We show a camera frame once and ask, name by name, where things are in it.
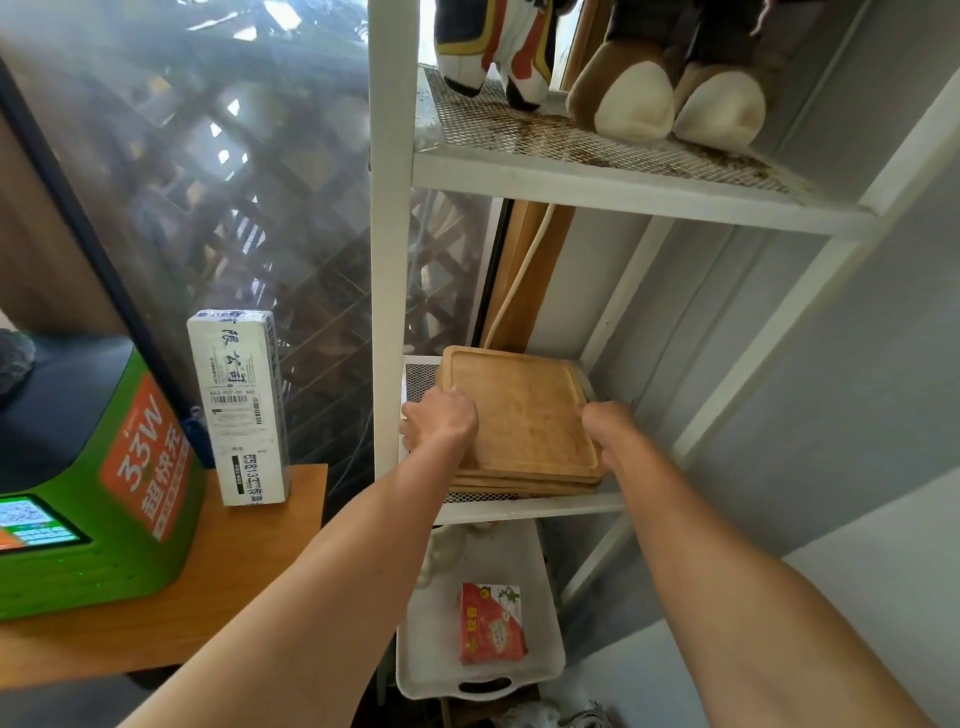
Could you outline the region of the wooden square tray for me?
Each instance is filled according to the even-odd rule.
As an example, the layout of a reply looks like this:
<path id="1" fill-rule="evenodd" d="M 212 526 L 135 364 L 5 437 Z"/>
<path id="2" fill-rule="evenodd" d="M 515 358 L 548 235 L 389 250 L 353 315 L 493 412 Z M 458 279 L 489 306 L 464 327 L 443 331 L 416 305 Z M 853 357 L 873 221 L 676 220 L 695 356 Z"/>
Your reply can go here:
<path id="1" fill-rule="evenodd" d="M 602 479 L 571 481 L 455 475 L 450 490 L 461 493 L 502 493 L 522 497 L 565 496 L 593 493 L 601 481 Z"/>
<path id="2" fill-rule="evenodd" d="M 478 433 L 460 476 L 590 485 L 605 476 L 601 449 L 578 412 L 587 398 L 570 362 L 449 346 L 436 383 L 445 392 L 461 392 L 478 411 Z"/>

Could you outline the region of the wooden side table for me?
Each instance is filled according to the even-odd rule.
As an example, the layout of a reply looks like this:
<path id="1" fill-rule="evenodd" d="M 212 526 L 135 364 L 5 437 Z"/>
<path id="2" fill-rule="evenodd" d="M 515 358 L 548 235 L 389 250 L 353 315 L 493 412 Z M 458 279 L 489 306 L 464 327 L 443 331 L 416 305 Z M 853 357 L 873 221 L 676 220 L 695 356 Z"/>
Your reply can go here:
<path id="1" fill-rule="evenodd" d="M 142 598 L 0 623 L 0 691 L 185 663 L 320 532 L 328 474 L 294 465 L 284 503 L 227 507 L 210 470 L 179 577 Z"/>

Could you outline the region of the white metal shelf rack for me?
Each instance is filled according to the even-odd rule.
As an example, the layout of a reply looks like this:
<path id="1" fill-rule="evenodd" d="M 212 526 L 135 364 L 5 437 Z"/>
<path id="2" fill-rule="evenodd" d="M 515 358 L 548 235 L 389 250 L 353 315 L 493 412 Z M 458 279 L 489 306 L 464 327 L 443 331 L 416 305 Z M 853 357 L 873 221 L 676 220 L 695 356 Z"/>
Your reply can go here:
<path id="1" fill-rule="evenodd" d="M 375 471 L 399 458 L 415 188 L 664 229 L 580 355 L 750 535 L 792 552 L 960 466 L 960 0 L 838 0 L 747 159 L 496 119 L 427 92 L 420 0 L 366 0 Z"/>

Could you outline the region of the person's left forearm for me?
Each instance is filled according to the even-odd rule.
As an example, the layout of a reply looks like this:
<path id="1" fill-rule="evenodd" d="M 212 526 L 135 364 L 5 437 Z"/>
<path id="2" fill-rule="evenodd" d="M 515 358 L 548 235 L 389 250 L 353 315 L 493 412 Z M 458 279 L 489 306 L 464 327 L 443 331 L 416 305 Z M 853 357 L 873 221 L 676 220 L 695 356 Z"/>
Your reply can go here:
<path id="1" fill-rule="evenodd" d="M 350 728 L 465 449 L 421 443 L 118 728 Z"/>

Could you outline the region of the person's right hand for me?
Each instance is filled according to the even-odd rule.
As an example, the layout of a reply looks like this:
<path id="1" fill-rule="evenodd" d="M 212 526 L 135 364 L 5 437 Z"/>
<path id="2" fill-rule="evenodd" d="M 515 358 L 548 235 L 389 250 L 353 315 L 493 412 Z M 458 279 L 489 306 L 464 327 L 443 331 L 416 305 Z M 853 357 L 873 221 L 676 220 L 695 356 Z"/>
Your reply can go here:
<path id="1" fill-rule="evenodd" d="M 606 467 L 617 471 L 621 465 L 622 455 L 642 439 L 641 432 L 632 410 L 627 405 L 617 401 L 593 401 L 593 403 L 605 404 L 605 447 L 599 447 L 599 449 Z"/>

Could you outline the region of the green power bank station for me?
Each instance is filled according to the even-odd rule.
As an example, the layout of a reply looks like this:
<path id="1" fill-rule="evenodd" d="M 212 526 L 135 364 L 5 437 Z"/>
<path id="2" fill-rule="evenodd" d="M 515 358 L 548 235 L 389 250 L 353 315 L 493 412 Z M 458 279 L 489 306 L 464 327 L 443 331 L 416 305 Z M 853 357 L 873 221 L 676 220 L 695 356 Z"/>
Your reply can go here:
<path id="1" fill-rule="evenodd" d="M 0 328 L 0 623 L 171 585 L 206 484 L 132 340 Z"/>

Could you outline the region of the brown wooden plank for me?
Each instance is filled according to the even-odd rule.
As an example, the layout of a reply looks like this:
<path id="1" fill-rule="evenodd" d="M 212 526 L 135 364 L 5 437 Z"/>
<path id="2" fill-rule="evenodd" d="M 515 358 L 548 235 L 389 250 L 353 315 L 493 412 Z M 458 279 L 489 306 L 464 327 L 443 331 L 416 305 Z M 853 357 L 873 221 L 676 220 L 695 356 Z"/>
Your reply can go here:
<path id="1" fill-rule="evenodd" d="M 516 200 L 510 206 L 479 343 L 522 354 L 577 212 L 571 205 Z"/>

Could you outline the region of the blue object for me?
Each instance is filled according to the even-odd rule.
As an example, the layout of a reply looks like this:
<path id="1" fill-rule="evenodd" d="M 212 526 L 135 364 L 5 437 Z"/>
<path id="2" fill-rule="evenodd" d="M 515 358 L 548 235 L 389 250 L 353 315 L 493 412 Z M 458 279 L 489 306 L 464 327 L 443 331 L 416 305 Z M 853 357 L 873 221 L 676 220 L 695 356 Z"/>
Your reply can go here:
<path id="1" fill-rule="evenodd" d="M 203 407 L 192 406 L 189 416 L 180 421 L 183 433 L 186 435 L 198 461 L 206 470 L 215 470 L 215 459 L 210 441 L 210 432 Z"/>

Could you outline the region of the white red black plush toy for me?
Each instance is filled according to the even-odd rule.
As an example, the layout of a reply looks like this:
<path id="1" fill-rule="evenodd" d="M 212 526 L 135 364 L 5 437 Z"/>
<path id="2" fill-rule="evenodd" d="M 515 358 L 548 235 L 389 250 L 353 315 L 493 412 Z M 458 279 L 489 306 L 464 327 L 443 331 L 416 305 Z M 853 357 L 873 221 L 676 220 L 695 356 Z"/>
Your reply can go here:
<path id="1" fill-rule="evenodd" d="M 450 90 L 482 91 L 495 67 L 509 106 L 534 113 L 552 81 L 557 27 L 579 0 L 436 0 L 434 48 Z"/>

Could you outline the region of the person's right forearm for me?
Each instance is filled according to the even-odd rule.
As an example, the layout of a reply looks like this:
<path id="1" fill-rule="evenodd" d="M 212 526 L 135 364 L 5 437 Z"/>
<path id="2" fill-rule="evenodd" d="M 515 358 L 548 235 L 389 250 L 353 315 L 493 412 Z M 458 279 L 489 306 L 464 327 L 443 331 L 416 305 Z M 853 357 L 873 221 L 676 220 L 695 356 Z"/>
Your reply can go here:
<path id="1" fill-rule="evenodd" d="M 936 728 L 834 604 L 644 436 L 603 449 L 712 728 Z"/>

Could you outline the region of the wooden lattice fence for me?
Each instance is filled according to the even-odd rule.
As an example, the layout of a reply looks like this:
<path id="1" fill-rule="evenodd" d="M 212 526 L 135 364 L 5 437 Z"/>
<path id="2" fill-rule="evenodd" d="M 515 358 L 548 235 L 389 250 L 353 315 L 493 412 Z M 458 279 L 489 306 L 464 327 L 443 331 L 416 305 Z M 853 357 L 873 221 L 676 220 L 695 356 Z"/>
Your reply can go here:
<path id="1" fill-rule="evenodd" d="M 128 283 L 186 405 L 187 319 L 273 313 L 290 459 L 374 479 L 368 0 L 93 0 L 77 53 Z"/>

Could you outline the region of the white plastic basket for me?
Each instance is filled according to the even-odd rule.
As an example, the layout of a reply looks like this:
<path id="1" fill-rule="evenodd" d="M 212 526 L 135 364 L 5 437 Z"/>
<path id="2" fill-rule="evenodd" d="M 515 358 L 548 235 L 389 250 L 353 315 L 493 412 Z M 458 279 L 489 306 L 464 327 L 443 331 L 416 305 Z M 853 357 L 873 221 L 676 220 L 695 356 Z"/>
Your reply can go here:
<path id="1" fill-rule="evenodd" d="M 397 628 L 395 678 L 405 698 L 492 701 L 557 678 L 567 665 L 558 613 L 536 523 L 468 526 L 464 552 L 428 587 L 414 589 Z M 520 589 L 528 653 L 521 661 L 463 665 L 459 597 L 464 582 Z"/>

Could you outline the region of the white garlic bulbs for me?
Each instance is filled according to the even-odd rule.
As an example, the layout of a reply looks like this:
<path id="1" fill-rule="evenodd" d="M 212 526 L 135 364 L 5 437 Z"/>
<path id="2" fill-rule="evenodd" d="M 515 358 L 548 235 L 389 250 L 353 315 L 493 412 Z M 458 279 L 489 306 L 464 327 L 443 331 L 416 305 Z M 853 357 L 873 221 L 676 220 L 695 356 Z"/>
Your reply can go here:
<path id="1" fill-rule="evenodd" d="M 428 587 L 434 577 L 452 569 L 463 556 L 469 528 L 462 524 L 434 525 L 431 528 L 419 575 L 417 590 Z"/>

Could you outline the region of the white cardboard parcel box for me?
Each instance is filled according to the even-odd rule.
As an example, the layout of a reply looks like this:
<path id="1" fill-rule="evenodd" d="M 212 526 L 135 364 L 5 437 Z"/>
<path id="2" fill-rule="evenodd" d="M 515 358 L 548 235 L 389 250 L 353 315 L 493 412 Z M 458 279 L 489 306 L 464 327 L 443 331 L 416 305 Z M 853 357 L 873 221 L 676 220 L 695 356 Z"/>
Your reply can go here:
<path id="1" fill-rule="evenodd" d="M 274 314 L 205 309 L 186 327 L 223 505 L 285 503 L 290 459 Z"/>

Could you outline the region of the brown plush toy cream feet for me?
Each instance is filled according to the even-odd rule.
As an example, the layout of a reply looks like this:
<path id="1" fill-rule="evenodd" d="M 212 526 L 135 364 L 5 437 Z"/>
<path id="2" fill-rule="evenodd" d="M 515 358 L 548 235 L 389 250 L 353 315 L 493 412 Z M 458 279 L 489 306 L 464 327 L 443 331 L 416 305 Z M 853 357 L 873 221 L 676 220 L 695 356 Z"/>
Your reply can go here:
<path id="1" fill-rule="evenodd" d="M 603 43 L 566 98 L 577 126 L 609 140 L 677 140 L 742 153 L 773 104 L 761 56 L 780 0 L 613 0 Z"/>

